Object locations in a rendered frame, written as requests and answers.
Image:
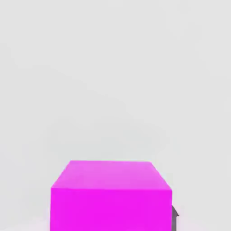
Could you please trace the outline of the small magenta cube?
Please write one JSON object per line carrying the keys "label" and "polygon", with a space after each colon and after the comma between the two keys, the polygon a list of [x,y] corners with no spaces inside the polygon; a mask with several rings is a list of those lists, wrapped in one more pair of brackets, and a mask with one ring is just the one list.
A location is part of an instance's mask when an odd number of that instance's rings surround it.
{"label": "small magenta cube", "polygon": [[71,160],[51,187],[50,231],[171,231],[172,190],[151,162]]}

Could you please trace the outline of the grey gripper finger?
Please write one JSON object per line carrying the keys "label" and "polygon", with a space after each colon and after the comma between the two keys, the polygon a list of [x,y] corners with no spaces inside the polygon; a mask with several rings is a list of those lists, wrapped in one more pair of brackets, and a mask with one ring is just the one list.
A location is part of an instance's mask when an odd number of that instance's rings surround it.
{"label": "grey gripper finger", "polygon": [[172,224],[171,231],[177,231],[177,217],[179,217],[178,212],[175,210],[174,206],[172,206]]}

